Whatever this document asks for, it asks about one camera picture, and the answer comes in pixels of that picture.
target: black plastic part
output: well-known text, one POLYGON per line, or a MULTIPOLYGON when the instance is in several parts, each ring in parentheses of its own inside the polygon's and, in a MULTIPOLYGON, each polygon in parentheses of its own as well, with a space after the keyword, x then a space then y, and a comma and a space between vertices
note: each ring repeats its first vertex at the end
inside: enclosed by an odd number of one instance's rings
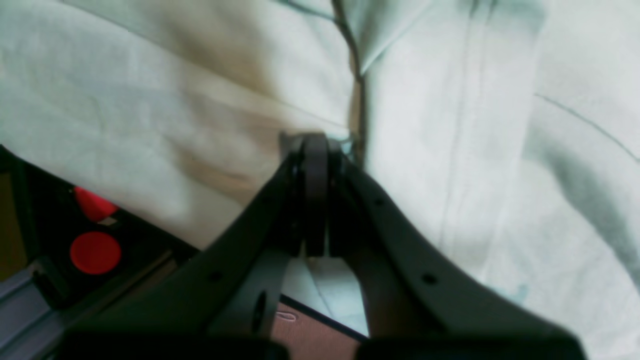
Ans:
POLYGON ((11 178, 14 208, 19 219, 20 235, 28 261, 41 254, 37 241, 36 225, 32 216, 28 182, 26 180, 26 163, 16 158, 0 145, 0 172, 8 172, 11 178))
POLYGON ((288 360, 283 346, 259 338, 193 334, 71 332, 58 359, 268 359, 288 360))
POLYGON ((572 360, 584 359, 569 338, 405 338, 367 341, 358 360, 572 360))
POLYGON ((500 298, 441 255, 335 142, 305 135, 288 144, 276 174, 209 249, 160 286, 76 327, 62 358, 86 355, 73 346, 82 339, 95 347, 121 339, 136 351, 173 341, 162 345, 169 352, 189 337, 266 337, 289 257, 302 239, 309 256, 321 254, 328 220, 330 254, 346 260, 363 291, 372 340, 359 359, 584 359, 569 332, 500 298))
POLYGON ((324 134, 304 136, 304 226, 307 256, 324 255, 328 198, 328 144, 324 134))

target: red cap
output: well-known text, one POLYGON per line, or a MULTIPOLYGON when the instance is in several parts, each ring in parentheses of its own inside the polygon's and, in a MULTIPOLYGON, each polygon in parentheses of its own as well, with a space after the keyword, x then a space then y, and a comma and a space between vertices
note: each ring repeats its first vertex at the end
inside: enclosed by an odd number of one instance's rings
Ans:
POLYGON ((76 202, 84 215, 92 222, 99 222, 118 211, 118 207, 80 186, 74 188, 76 202))
POLYGON ((109 234, 90 231, 78 236, 69 250, 71 262, 90 275, 106 274, 120 262, 120 244, 109 234))

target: white fabric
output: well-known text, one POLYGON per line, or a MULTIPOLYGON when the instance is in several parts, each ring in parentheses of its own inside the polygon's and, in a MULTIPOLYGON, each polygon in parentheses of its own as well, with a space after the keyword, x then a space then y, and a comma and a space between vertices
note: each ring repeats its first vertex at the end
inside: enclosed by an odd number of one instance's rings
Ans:
MULTIPOLYGON (((590 359, 640 358, 640 5, 335 5, 354 56, 329 0, 4 1, 0 142, 204 248, 280 129, 362 114, 365 169, 446 256, 590 359)), ((340 261, 283 291, 366 331, 340 261)))

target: wrinkled cloth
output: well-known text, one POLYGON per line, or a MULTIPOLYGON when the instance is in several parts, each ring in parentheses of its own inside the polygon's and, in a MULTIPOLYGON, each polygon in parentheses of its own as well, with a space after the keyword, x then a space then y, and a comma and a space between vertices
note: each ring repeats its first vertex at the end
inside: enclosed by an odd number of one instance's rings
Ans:
MULTIPOLYGON (((640 358, 640 5, 6 0, 0 143, 203 249, 324 131, 484 285, 640 358)), ((366 333, 339 259, 283 292, 366 333)))

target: dark seam line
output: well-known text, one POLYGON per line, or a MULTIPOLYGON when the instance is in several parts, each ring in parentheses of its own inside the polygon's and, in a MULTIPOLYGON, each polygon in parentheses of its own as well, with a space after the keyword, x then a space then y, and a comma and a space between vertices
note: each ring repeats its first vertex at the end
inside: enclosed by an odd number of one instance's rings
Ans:
POLYGON ((554 105, 556 108, 559 108, 560 110, 563 110, 563 111, 573 115, 574 117, 582 120, 583 122, 589 124, 594 129, 596 129, 599 133, 603 134, 604 136, 608 137, 611 141, 613 141, 614 143, 618 144, 618 146, 620 148, 622 148, 634 160, 640 161, 640 159, 631 150, 629 150, 623 143, 621 143, 620 140, 618 140, 617 138, 613 137, 611 134, 609 134, 608 131, 606 131, 605 129, 600 127, 598 124, 596 124, 592 120, 589 120, 588 118, 582 116, 580 113, 578 113, 574 109, 572 109, 572 108, 570 108, 568 106, 565 106, 565 105, 561 104, 560 102, 557 102, 557 101, 555 101, 555 100, 553 100, 553 99, 551 99, 549 97, 546 97, 546 96, 544 96, 542 94, 539 94, 539 93, 536 92, 533 95, 536 96, 536 97, 539 97, 540 99, 543 99, 544 101, 548 102, 549 104, 554 105))
POLYGON ((466 23, 466 28, 465 28, 465 38, 464 38, 464 43, 463 43, 463 52, 462 52, 462 59, 460 60, 461 62, 461 86, 460 86, 460 99, 458 101, 458 104, 456 106, 456 116, 455 116, 455 128, 454 128, 454 134, 453 134, 453 139, 451 141, 451 147, 450 147, 450 155, 451 155, 451 160, 449 162, 449 168, 447 169, 447 186, 445 189, 445 204, 442 208, 442 220, 440 221, 440 231, 438 232, 438 238, 436 239, 436 243, 439 244, 439 246, 441 247, 445 247, 447 240, 445 240, 445 237, 451 232, 451 230, 448 230, 448 226, 447 223, 448 221, 451 219, 451 217, 453 216, 452 214, 450 214, 450 207, 452 206, 451 202, 452 202, 452 197, 453 197, 453 184, 454 182, 457 180, 458 178, 458 169, 457 167, 460 165, 459 161, 456 159, 458 153, 460 152, 460 142, 462 141, 461 137, 461 128, 463 127, 463 118, 466 115, 466 112, 468 112, 467 107, 468 107, 468 102, 469 99, 467 99, 467 95, 465 93, 465 87, 468 86, 469 83, 469 58, 470 58, 470 38, 471 38, 471 31, 472 31, 472 27, 473 27, 473 21, 474 21, 474 16, 476 14, 476 10, 478 8, 479 4, 478 4, 478 0, 473 0, 473 2, 471 3, 471 7, 469 9, 469 15, 467 18, 467 23, 466 23))
POLYGON ((301 302, 295 301, 294 299, 288 297, 287 295, 280 296, 280 302, 285 304, 286 306, 292 307, 295 310, 298 310, 300 313, 311 317, 312 319, 321 322, 322 324, 331 327, 332 329, 339 331, 350 338, 357 340, 359 342, 367 341, 367 337, 359 332, 351 329, 350 327, 346 327, 341 323, 335 321, 334 319, 328 318, 327 316, 318 313, 316 310, 302 304, 301 302))
POLYGON ((393 39, 391 39, 389 42, 387 42, 385 45, 383 45, 383 49, 380 50, 380 52, 378 54, 376 54, 376 56, 373 57, 373 59, 371 59, 371 61, 368 62, 366 69, 368 70, 369 67, 376 62, 376 60, 378 60, 378 58, 382 57, 385 52, 387 51, 387 49, 389 47, 391 47, 399 38, 403 37, 405 34, 407 34, 407 32, 409 32, 409 30, 411 30, 415 23, 418 22, 418 20, 422 17, 422 14, 424 14, 428 9, 430 9, 433 5, 434 5, 434 1, 423 5, 423 8, 420 9, 420 11, 418 12, 418 14, 409 21, 409 23, 402 29, 402 31, 400 31, 396 36, 393 37, 393 39))
POLYGON ((293 9, 295 9, 295 10, 301 12, 301 13, 306 13, 308 15, 321 17, 323 19, 333 21, 333 22, 335 22, 337 24, 343 24, 343 22, 341 22, 340 19, 336 19, 335 17, 331 17, 331 16, 329 16, 329 15, 327 15, 325 13, 321 13, 321 12, 312 10, 310 8, 307 8, 307 7, 303 6, 303 5, 300 5, 300 4, 297 4, 297 3, 292 3, 291 0, 280 0, 280 3, 282 3, 284 5, 287 5, 287 6, 290 6, 291 8, 293 8, 293 9))
POLYGON ((353 77, 355 81, 360 83, 360 104, 359 104, 359 114, 358 114, 358 132, 355 134, 353 139, 353 156, 355 158, 355 164, 359 168, 364 167, 364 158, 367 150, 367 121, 366 121, 366 86, 364 75, 362 75, 360 69, 360 54, 358 53, 358 47, 356 46, 355 38, 351 32, 351 28, 349 27, 349 23, 344 13, 344 8, 342 7, 342 3, 339 0, 332 0, 333 10, 336 14, 337 20, 335 21, 338 26, 338 30, 342 33, 342 37, 347 42, 347 46, 353 56, 354 63, 354 74, 353 77))
MULTIPOLYGON (((474 105, 474 108, 481 108, 484 102, 484 92, 485 92, 485 78, 486 78, 486 58, 487 58, 487 50, 486 50, 486 43, 487 43, 487 38, 489 37, 488 33, 488 28, 489 28, 489 23, 491 22, 492 18, 493 18, 493 13, 495 12, 495 8, 497 6, 497 0, 492 0, 491 1, 491 5, 489 6, 489 12, 484 20, 482 29, 480 30, 482 33, 482 39, 480 39, 480 50, 478 50, 478 55, 480 57, 479 59, 479 66, 478 66, 478 88, 477 88, 477 95, 474 97, 474 101, 472 102, 472 104, 474 105)), ((478 115, 475 114, 473 116, 471 116, 471 118, 473 119, 472 122, 470 122, 469 127, 471 128, 471 132, 473 133, 473 128, 476 127, 477 125, 477 119, 478 119, 478 115)), ((474 141, 474 139, 476 139, 476 137, 471 136, 469 139, 469 147, 471 149, 473 149, 474 144, 477 143, 474 141)), ((472 152, 467 152, 467 155, 465 156, 465 159, 463 160, 464 164, 469 164, 472 162, 472 152)), ((455 211, 456 216, 458 216, 460 214, 461 209, 463 208, 463 205, 465 203, 465 200, 467 199, 467 194, 469 192, 469 182, 471 181, 471 179, 469 177, 464 177, 461 180, 461 191, 460 191, 460 202, 458 203, 458 208, 455 211)), ((455 249, 452 249, 451 251, 451 256, 454 256, 455 254, 455 249)))
MULTIPOLYGON (((489 7, 489 14, 487 15, 487 18, 484 22, 484 34, 483 34, 483 38, 482 38, 482 58, 480 59, 481 63, 480 63, 480 86, 479 86, 479 98, 480 100, 478 101, 480 104, 483 103, 484 101, 484 93, 486 92, 486 58, 487 58, 487 54, 486 54, 486 43, 487 43, 487 38, 489 37, 489 35, 487 35, 487 32, 489 32, 489 27, 491 24, 491 21, 493 20, 493 16, 496 12, 496 8, 498 7, 498 2, 499 0, 492 0, 491 1, 491 5, 489 7)), ((465 183, 465 187, 468 188, 468 179, 467 182, 465 183)), ((485 261, 490 261, 490 257, 491 257, 491 253, 492 253, 492 248, 493 245, 495 243, 495 238, 497 236, 498 230, 497 228, 500 226, 500 221, 502 218, 502 214, 504 212, 504 201, 502 203, 502 206, 500 207, 500 209, 497 212, 497 216, 495 217, 495 222, 494 225, 492 227, 492 235, 489 237, 489 241, 487 242, 487 248, 486 248, 486 258, 485 261)))

